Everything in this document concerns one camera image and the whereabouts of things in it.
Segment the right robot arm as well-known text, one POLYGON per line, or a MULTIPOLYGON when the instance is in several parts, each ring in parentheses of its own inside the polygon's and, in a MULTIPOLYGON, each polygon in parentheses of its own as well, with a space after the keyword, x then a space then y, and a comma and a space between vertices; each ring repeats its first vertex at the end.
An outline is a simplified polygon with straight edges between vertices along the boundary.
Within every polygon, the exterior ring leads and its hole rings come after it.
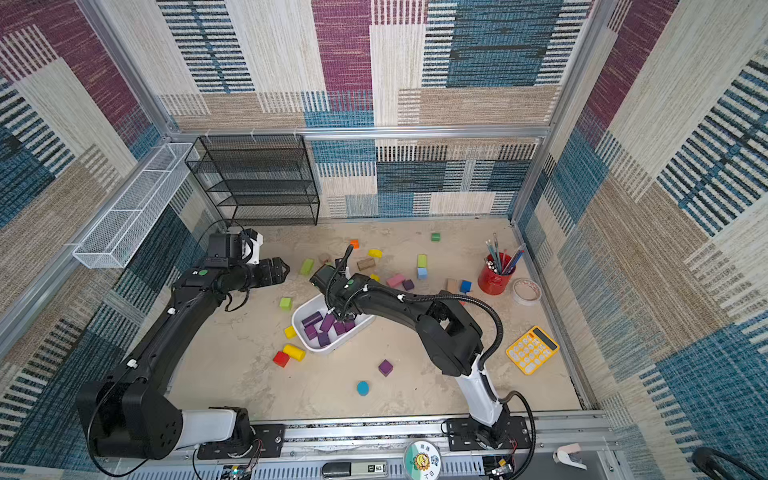
POLYGON ((389 287, 364 274, 346 275, 349 246, 342 258, 320 267, 310 278, 328 309, 338 318, 364 314, 382 317, 413 330, 430 361, 456 380, 468 406, 468 424, 448 429, 484 449, 517 446, 534 451, 536 426, 532 409, 518 391, 501 397, 486 362, 499 349, 503 324, 487 303, 442 290, 413 294, 389 287))

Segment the purple cube block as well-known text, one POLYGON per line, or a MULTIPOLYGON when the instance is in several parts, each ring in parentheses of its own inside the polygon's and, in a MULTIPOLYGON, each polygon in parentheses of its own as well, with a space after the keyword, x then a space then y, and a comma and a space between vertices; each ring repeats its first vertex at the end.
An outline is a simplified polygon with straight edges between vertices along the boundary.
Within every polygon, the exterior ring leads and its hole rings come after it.
POLYGON ((330 336, 327 332, 321 332, 317 339, 321 348, 327 347, 331 344, 330 336))

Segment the purple cylinder block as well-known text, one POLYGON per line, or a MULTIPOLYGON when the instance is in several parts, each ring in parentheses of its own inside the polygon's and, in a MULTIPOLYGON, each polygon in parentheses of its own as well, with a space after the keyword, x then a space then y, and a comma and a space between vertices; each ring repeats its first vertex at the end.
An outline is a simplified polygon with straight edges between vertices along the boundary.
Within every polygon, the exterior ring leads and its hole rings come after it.
POLYGON ((321 322, 323 319, 324 319, 324 315, 321 314, 319 311, 316 311, 302 320, 302 326, 303 327, 313 326, 318 322, 321 322))

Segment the white plastic storage bin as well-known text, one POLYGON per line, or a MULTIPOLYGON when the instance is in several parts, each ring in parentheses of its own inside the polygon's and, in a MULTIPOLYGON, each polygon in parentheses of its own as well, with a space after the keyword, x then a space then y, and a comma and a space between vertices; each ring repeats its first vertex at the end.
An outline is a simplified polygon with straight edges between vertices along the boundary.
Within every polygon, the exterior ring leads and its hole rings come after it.
POLYGON ((323 295, 318 294, 296 309, 292 326, 308 351, 329 354, 367 328, 374 319, 374 315, 357 315, 340 320, 335 313, 329 313, 323 295))

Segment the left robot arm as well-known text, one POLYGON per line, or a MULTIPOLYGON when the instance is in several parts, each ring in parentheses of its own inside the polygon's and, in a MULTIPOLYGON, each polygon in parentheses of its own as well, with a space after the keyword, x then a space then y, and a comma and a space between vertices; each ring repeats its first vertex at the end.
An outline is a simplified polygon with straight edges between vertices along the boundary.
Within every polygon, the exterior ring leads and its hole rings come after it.
POLYGON ((223 455, 249 454, 255 434, 240 407, 182 410, 167 398, 177 365, 195 335, 235 292, 279 285, 289 267, 262 259, 253 229, 209 238, 203 259, 175 281, 162 313, 107 377, 84 384, 76 407, 93 461, 160 460, 175 450, 210 444, 223 455))

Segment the purple rectangular block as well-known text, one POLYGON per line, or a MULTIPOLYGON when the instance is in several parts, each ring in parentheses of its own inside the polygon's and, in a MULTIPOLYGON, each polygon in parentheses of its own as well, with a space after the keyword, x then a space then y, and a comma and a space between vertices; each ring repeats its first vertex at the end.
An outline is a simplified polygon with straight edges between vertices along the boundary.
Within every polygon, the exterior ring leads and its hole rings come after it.
POLYGON ((333 313, 326 314, 320 325, 320 331, 329 332, 332 329, 333 325, 336 323, 336 321, 337 321, 337 318, 333 313))

